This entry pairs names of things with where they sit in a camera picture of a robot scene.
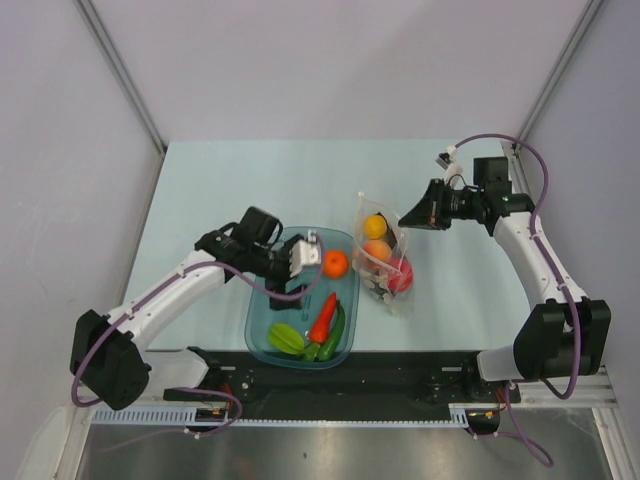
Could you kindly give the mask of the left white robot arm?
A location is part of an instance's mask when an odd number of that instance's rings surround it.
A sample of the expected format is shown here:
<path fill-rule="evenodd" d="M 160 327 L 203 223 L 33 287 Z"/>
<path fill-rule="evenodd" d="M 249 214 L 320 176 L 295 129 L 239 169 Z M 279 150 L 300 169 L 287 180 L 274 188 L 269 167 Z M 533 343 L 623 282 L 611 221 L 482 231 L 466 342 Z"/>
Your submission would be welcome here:
<path fill-rule="evenodd" d="M 287 285 L 321 265 L 323 240 L 314 231 L 280 239 L 273 215 L 250 207 L 238 222 L 204 234 L 164 279 L 107 314 L 93 309 L 76 321 L 70 357 L 71 401 L 80 408 L 133 404 L 149 384 L 143 353 L 152 341 L 204 294 L 238 278 L 265 294 L 273 309 L 293 309 L 314 289 Z"/>

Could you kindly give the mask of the green star fruit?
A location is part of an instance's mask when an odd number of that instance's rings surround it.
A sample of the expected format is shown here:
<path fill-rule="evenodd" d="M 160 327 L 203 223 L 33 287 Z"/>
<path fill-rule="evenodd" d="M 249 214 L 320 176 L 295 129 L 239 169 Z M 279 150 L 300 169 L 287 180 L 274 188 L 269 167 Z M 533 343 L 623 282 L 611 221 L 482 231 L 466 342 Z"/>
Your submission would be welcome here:
<path fill-rule="evenodd" d="M 276 323 L 270 328 L 268 341 L 277 350 L 289 355 L 300 355 L 306 347 L 300 333 L 285 323 Z"/>

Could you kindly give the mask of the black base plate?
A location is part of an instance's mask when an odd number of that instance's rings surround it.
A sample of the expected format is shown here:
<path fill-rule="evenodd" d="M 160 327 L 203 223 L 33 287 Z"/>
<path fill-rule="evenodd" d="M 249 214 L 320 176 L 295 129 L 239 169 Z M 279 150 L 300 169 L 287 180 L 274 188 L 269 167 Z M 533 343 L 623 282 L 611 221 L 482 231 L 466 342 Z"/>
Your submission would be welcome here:
<path fill-rule="evenodd" d="M 496 403 L 502 388 L 480 378 L 472 351 L 354 352 L 323 370 L 269 365 L 248 352 L 190 351 L 208 372 L 191 392 L 182 391 L 180 380 L 168 381 L 162 399 L 203 401 L 203 390 L 230 387 L 245 420 L 442 420 L 452 404 Z"/>

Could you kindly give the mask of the red chili pepper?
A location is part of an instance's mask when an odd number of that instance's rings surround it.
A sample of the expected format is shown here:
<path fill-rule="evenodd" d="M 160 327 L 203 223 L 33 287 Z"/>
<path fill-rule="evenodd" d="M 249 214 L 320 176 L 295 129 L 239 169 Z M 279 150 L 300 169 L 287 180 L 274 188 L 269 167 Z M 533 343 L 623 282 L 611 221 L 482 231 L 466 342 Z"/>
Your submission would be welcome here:
<path fill-rule="evenodd" d="M 337 295 L 332 293 L 327 298 L 320 314 L 309 332 L 312 343 L 324 344 L 329 336 L 330 325 L 337 308 Z"/>

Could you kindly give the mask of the grey toy fish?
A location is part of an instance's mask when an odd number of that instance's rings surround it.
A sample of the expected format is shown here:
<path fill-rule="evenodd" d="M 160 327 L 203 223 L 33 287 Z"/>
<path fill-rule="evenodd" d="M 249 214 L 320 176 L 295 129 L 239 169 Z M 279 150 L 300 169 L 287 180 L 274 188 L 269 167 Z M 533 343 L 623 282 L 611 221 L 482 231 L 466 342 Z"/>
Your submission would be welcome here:
<path fill-rule="evenodd" d="M 404 230 L 399 226 L 399 218 L 395 215 L 383 216 L 387 230 L 383 240 L 391 247 L 391 249 L 403 249 L 406 247 L 406 235 Z"/>

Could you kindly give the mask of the left aluminium frame post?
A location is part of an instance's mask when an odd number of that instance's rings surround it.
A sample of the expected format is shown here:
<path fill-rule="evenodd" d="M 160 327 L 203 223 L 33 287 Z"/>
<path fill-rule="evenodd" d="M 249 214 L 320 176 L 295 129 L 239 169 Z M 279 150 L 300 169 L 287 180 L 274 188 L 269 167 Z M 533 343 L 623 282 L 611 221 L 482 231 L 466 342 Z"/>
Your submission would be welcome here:
<path fill-rule="evenodd" d="M 144 133 L 156 152 L 164 158 L 168 150 L 167 143 L 162 139 L 156 122 L 95 3 L 90 0 L 74 0 L 73 4 L 87 26 L 90 35 L 94 39 Z"/>

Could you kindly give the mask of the orange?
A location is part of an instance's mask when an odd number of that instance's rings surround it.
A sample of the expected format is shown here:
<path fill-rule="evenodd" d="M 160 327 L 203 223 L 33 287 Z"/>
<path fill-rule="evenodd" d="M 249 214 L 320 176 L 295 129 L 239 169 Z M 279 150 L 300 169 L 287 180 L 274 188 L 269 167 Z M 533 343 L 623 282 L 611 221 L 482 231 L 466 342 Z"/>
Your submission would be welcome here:
<path fill-rule="evenodd" d="M 344 277 L 350 269 L 348 255 L 342 250 L 330 250 L 325 255 L 324 275 L 332 280 Z"/>

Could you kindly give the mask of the clear zip top bag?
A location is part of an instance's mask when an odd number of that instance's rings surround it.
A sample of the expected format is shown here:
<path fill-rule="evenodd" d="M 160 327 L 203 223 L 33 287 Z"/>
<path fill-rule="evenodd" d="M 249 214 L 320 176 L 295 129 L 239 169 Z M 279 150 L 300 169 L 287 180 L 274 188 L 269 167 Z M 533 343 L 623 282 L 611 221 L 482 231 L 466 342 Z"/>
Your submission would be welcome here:
<path fill-rule="evenodd" d="M 352 268 L 359 275 L 361 283 L 364 286 L 365 290 L 376 302 L 378 302 L 380 305 L 383 305 L 391 315 L 407 317 L 413 310 L 414 280 L 413 285 L 409 290 L 403 293 L 395 294 L 394 302 L 391 305 L 385 305 L 370 293 L 370 287 L 373 283 L 379 283 L 388 287 L 388 272 L 390 269 L 388 263 L 380 262 L 377 268 L 367 268 L 363 263 L 363 252 L 361 250 L 361 246 L 370 240 L 364 234 L 363 224 L 365 219 L 369 215 L 373 214 L 380 214 L 382 216 L 395 214 L 400 220 L 400 216 L 391 207 L 378 201 L 374 201 L 373 199 L 368 198 L 363 192 L 359 192 L 358 206 L 353 223 Z M 392 249 L 392 258 L 407 257 L 411 262 L 409 258 L 408 230 L 406 228 L 402 229 L 404 230 L 406 235 L 406 247 L 403 249 Z"/>

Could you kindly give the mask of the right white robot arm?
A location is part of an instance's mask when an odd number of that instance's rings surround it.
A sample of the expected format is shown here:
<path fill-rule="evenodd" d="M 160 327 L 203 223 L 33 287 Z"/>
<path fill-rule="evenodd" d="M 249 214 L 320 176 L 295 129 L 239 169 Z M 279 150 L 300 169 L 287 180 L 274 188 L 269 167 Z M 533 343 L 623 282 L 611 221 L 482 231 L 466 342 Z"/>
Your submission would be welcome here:
<path fill-rule="evenodd" d="M 497 381 L 596 374 L 611 310 L 605 301 L 589 298 L 562 266 L 534 214 L 533 200 L 514 191 L 507 159 L 475 159 L 473 183 L 462 188 L 455 186 L 462 170 L 453 155 L 442 153 L 436 162 L 443 177 L 429 182 L 400 226 L 443 231 L 455 220 L 478 222 L 509 258 L 531 308 L 512 344 L 478 354 L 478 366 L 461 376 L 463 393 L 484 401 Z"/>

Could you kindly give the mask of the red apple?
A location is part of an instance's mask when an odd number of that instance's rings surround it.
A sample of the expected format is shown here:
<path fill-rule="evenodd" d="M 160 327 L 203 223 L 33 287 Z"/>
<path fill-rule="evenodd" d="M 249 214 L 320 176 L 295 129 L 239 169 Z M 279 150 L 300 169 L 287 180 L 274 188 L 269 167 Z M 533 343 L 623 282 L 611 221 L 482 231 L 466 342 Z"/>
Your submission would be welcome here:
<path fill-rule="evenodd" d="M 391 258 L 388 263 L 388 287 L 393 294 L 403 293 L 413 285 L 414 272 L 407 257 Z"/>

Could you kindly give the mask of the blue transparent plastic bin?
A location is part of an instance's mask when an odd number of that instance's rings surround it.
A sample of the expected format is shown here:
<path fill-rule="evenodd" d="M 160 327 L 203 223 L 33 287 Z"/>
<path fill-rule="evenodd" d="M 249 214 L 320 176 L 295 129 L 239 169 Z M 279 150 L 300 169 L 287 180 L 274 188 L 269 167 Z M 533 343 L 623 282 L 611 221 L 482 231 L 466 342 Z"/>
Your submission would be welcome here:
<path fill-rule="evenodd" d="M 245 324 L 245 342 L 254 356 L 266 363 L 279 367 L 322 370 L 339 365 L 346 359 L 353 345 L 359 302 L 360 281 L 357 274 L 349 269 L 348 273 L 337 280 L 322 275 L 313 291 L 299 300 L 298 309 L 276 311 L 270 308 L 271 298 L 255 290 L 252 292 Z M 330 294 L 336 293 L 337 301 L 345 311 L 345 329 L 341 341 L 328 361 L 319 361 L 317 354 L 320 345 L 312 346 L 309 332 L 320 314 Z M 330 325 L 333 329 L 337 312 Z M 268 341 L 268 332 L 276 323 L 285 323 L 293 327 L 305 340 L 306 347 L 300 355 L 289 355 L 277 350 Z"/>

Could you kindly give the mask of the green cucumber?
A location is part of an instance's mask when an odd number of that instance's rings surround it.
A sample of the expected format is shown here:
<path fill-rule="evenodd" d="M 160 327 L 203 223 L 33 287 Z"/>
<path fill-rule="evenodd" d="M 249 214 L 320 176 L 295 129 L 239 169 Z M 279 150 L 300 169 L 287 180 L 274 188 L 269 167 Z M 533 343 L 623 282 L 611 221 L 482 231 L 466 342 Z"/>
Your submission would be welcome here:
<path fill-rule="evenodd" d="M 322 362 L 328 361 L 332 358 L 334 352 L 336 351 L 341 341 L 341 338 L 345 329 L 345 323 L 346 323 L 345 311 L 341 303 L 337 304 L 336 312 L 337 312 L 337 317 L 335 320 L 334 327 L 330 331 L 328 339 L 321 346 L 317 354 L 317 359 Z"/>

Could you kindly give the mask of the dark grape bunch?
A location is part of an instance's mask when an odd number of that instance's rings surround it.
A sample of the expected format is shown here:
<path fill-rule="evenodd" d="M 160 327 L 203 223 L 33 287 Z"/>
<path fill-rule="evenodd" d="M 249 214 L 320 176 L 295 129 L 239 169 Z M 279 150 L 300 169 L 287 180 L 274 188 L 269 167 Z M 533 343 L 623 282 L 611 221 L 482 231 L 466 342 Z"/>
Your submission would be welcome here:
<path fill-rule="evenodd" d="M 395 294 L 385 285 L 373 283 L 370 293 L 385 305 L 391 305 L 394 302 Z"/>

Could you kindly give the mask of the peach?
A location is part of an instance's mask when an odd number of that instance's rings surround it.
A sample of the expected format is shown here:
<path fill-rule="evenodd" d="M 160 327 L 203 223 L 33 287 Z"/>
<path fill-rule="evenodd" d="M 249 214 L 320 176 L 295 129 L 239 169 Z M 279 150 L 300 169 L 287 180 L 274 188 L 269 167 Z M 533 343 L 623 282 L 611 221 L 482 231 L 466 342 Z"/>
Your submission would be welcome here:
<path fill-rule="evenodd" d="M 392 248 L 381 239 L 369 240 L 361 246 L 363 263 L 367 268 L 377 268 L 380 262 L 389 263 L 392 258 Z"/>

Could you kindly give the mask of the aluminium frame post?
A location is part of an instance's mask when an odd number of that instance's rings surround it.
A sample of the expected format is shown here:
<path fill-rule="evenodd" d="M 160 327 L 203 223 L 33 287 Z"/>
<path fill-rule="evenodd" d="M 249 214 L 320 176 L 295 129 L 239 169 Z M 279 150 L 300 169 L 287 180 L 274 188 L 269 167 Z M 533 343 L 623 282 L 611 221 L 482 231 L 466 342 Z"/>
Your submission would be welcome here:
<path fill-rule="evenodd" d="M 608 1 L 605 0 L 586 2 L 518 131 L 519 138 L 526 140 L 539 122 L 591 28 L 607 4 Z"/>
<path fill-rule="evenodd" d="M 156 152 L 164 158 L 168 150 L 167 143 L 162 139 L 156 122 L 95 3 L 90 0 L 74 0 L 73 4 L 87 26 L 90 35 L 94 39 L 144 133 Z"/>

